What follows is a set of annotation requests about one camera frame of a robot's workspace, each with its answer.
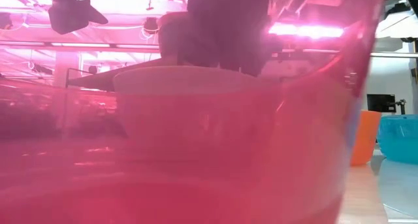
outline wall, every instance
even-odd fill
[[[403,48],[397,52],[410,52],[410,46],[404,43]],[[362,108],[367,110],[366,94],[395,94],[397,101],[406,100],[406,113],[413,114],[413,88],[416,88],[416,84],[411,77],[410,61],[407,58],[372,58]]]

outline blue bowl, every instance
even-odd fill
[[[418,164],[418,115],[382,117],[378,142],[388,160]]]

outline orange cup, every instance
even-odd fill
[[[364,165],[372,159],[380,118],[380,112],[361,111],[353,155],[351,156],[351,166]]]

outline pink plastic container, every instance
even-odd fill
[[[0,79],[0,223],[335,223],[383,0],[328,2],[270,30],[289,49],[259,80],[194,67],[205,81],[169,91],[191,69],[162,68],[115,94]]]

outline ceiling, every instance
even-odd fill
[[[33,72],[30,63],[53,70],[57,50],[80,52],[85,66],[98,65],[103,70],[109,66],[118,68],[159,58],[157,37],[145,33],[142,25],[147,17],[185,11],[185,1],[91,0],[91,5],[103,13],[109,23],[90,24],[87,28],[59,35],[50,27],[47,11],[52,0],[0,0],[0,12],[10,12],[13,22],[11,30],[0,30],[0,41],[20,42],[16,46],[2,46],[0,73],[4,76],[49,78],[51,76]],[[54,45],[45,47],[44,42]],[[79,45],[64,47],[67,43]],[[88,44],[105,44],[107,47]]]

